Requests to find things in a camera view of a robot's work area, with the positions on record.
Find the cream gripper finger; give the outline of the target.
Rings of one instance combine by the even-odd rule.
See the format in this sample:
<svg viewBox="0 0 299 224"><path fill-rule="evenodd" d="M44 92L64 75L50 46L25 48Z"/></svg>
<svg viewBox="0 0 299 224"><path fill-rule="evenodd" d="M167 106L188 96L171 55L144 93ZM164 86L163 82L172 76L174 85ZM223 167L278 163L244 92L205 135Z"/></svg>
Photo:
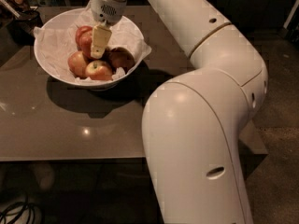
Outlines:
<svg viewBox="0 0 299 224"><path fill-rule="evenodd" d="M107 44L112 36L112 31L105 25L98 24L93 27L91 56L100 59L107 48Z"/></svg>

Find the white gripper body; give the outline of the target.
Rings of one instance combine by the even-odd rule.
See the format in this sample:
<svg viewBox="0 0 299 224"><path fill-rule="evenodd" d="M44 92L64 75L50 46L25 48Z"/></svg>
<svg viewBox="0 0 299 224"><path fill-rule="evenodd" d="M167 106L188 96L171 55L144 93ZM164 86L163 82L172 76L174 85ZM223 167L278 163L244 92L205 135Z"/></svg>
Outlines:
<svg viewBox="0 0 299 224"><path fill-rule="evenodd" d="M121 20L127 0L90 0L90 10L95 21L114 25Z"/></svg>

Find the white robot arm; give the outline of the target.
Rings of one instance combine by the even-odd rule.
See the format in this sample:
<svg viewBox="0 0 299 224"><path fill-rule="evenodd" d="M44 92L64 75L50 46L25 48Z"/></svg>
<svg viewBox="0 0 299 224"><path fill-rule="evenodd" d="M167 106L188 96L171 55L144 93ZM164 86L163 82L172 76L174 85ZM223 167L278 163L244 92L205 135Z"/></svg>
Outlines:
<svg viewBox="0 0 299 224"><path fill-rule="evenodd" d="M253 224L238 137L267 93L263 58L207 0L148 0L193 70L149 97L142 137L164 224ZM98 21L126 0L91 0Z"/></svg>

